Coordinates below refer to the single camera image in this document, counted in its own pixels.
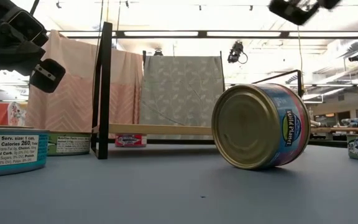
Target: striped pink fabric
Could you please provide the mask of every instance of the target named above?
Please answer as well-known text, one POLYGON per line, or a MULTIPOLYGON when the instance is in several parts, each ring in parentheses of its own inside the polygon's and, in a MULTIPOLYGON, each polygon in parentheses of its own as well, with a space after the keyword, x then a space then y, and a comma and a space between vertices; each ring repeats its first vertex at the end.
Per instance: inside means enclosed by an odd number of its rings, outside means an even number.
MULTIPOLYGON (((90 60, 94 61, 96 46, 61 38, 54 32, 49 42, 46 56, 63 65, 67 72, 54 93, 30 88, 26 126, 51 131, 90 132, 93 105, 93 63, 90 60)), ((137 124, 142 56, 112 50, 111 69, 109 122, 137 124)))

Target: blue can label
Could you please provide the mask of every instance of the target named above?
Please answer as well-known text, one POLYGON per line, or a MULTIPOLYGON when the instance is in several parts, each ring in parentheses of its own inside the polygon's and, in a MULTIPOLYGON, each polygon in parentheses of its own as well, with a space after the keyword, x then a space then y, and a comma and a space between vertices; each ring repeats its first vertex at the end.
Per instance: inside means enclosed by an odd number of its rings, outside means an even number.
POLYGON ((0 170, 45 164, 47 153, 47 133, 0 133, 0 170))
POLYGON ((257 86, 273 101, 282 130, 280 145, 268 166, 280 166, 291 162, 301 153, 308 138, 306 111, 291 90, 274 84, 257 86))
POLYGON ((285 147, 290 147, 293 142, 299 138, 302 130, 301 121, 291 109, 285 110, 285 115, 282 120, 282 128, 285 147))

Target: wooden board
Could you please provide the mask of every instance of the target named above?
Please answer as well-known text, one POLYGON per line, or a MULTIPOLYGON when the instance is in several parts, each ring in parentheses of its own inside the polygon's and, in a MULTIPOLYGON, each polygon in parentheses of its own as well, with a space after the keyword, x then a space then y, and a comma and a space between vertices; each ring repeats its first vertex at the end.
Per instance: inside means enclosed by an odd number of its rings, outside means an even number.
MULTIPOLYGON (((312 133, 331 133, 336 131, 357 131, 358 128, 311 128, 312 133)), ((92 129, 93 133, 99 132, 99 126, 92 129)), ((169 126, 148 124, 109 124, 109 133, 114 134, 188 134, 188 135, 212 135, 210 127, 197 126, 169 126)))
MULTIPOLYGON (((93 133, 99 133, 99 127, 92 129, 93 133)), ((210 127, 197 126, 170 126, 148 124, 109 124, 109 133, 114 134, 188 134, 188 135, 212 135, 210 127)))

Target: gray patterned fabric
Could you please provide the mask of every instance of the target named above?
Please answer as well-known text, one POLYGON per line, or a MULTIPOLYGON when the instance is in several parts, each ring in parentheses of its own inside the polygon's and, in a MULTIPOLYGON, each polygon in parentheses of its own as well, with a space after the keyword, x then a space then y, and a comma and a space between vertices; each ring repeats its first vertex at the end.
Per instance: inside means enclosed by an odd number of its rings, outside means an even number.
MULTIPOLYGON (((211 126, 224 91, 220 57, 146 57, 140 124, 211 126)), ((212 139, 211 136, 148 135, 149 139, 212 139)))

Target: nutrition facts label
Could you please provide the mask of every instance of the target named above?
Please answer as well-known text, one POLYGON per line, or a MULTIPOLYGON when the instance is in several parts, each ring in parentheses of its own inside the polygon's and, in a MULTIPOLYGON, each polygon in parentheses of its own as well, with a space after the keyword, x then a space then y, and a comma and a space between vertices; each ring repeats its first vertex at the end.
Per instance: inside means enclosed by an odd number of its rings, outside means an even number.
POLYGON ((0 166, 36 162, 38 135, 0 135, 0 166))
POLYGON ((90 144, 90 137, 62 136, 57 138, 56 152, 89 152, 90 144))

